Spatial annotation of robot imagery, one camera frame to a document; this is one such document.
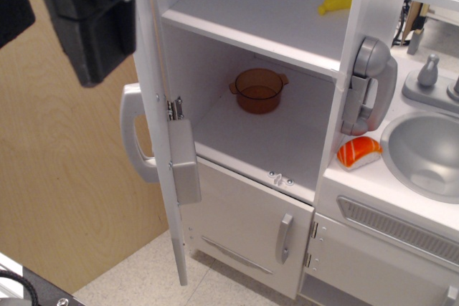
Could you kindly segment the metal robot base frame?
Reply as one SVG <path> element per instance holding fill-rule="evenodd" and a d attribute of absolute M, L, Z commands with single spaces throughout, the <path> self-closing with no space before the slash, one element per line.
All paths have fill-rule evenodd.
<path fill-rule="evenodd" d="M 1 305 L 83 306 L 85 303 L 1 253 Z"/>

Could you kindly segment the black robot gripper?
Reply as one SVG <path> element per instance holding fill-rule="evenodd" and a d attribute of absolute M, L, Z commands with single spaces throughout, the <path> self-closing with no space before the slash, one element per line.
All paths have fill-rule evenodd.
<path fill-rule="evenodd" d="M 44 0 L 83 87 L 99 85 L 136 50 L 136 0 Z M 1 0 L 1 45 L 35 22 L 30 0 Z"/>

